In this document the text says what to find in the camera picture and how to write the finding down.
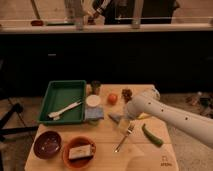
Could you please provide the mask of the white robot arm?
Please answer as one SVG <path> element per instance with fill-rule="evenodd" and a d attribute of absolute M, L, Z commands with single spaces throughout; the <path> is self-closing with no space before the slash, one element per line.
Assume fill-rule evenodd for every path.
<path fill-rule="evenodd" d="M 124 105 L 120 130 L 124 132 L 142 113 L 155 116 L 213 148 L 213 120 L 162 103 L 155 88 L 137 93 Z"/>

